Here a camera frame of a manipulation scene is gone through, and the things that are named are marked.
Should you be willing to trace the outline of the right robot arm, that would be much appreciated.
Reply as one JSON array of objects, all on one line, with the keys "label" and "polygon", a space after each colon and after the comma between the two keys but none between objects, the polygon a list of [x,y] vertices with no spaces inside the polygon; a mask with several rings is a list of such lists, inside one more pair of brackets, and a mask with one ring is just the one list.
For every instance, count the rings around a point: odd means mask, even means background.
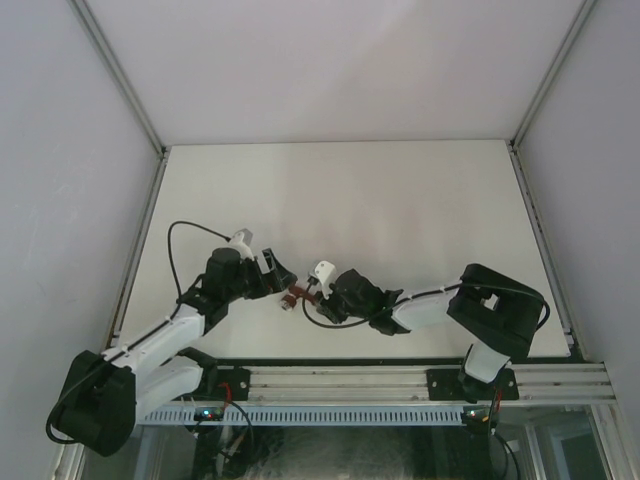
[{"label": "right robot arm", "polygon": [[441,324],[462,327],[474,337],[457,376],[461,395],[470,403],[494,396],[507,365],[528,357],[551,313],[541,293],[478,263],[467,265],[453,285],[410,292],[383,290],[355,269],[339,274],[334,264],[321,261],[305,293],[328,322],[315,320],[306,307],[303,314],[325,329],[367,325],[395,336]]}]

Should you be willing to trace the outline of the silver tee pipe fitting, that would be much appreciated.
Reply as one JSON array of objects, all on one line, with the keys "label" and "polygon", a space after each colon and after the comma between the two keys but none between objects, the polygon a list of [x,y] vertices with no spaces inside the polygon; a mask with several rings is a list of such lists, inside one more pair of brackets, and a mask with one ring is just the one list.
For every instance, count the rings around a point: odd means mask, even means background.
[{"label": "silver tee pipe fitting", "polygon": [[296,297],[290,294],[284,295],[280,300],[280,306],[284,311],[292,311],[296,305]]}]

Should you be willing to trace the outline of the brown water faucet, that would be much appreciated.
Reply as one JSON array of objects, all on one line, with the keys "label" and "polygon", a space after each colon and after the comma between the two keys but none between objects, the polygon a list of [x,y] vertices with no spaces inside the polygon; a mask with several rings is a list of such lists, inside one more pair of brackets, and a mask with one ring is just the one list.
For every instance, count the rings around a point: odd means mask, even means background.
[{"label": "brown water faucet", "polygon": [[303,300],[306,300],[311,305],[316,305],[318,302],[318,299],[313,293],[294,284],[288,288],[280,299],[280,306],[284,311],[292,311],[301,304]]}]

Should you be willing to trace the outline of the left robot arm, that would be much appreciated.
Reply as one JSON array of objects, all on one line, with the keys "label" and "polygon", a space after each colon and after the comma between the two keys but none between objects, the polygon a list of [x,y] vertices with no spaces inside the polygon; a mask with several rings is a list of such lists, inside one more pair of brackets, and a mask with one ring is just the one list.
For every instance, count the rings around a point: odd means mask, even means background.
[{"label": "left robot arm", "polygon": [[214,250],[167,317],[121,346],[79,353],[46,419],[48,439],[107,457],[167,402],[187,393],[199,400],[214,396],[218,374],[182,352],[215,328],[233,302],[262,299],[296,283],[271,250],[262,256],[264,266],[236,248]]}]

